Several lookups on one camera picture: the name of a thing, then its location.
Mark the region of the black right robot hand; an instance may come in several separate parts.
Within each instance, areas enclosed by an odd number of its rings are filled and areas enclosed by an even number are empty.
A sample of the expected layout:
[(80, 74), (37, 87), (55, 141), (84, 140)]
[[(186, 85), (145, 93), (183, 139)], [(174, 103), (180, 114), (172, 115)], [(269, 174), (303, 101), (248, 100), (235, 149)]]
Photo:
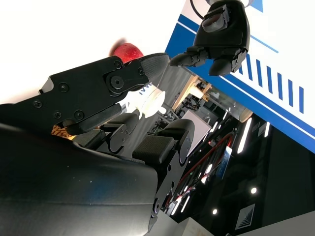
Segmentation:
[(117, 56), (51, 75), (0, 107), (3, 236), (143, 236), (188, 163), (194, 123), (178, 119), (120, 155), (138, 123), (120, 101), (167, 67), (166, 53)]

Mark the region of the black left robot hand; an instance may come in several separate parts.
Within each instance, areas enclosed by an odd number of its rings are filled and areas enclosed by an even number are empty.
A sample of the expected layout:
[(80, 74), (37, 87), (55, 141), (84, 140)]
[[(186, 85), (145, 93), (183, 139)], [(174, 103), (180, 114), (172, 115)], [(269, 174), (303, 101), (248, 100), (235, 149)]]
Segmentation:
[(212, 59), (210, 76), (237, 71), (250, 44), (250, 25), (240, 0), (209, 0), (209, 10), (196, 32), (193, 45), (170, 61), (171, 66), (200, 66)]

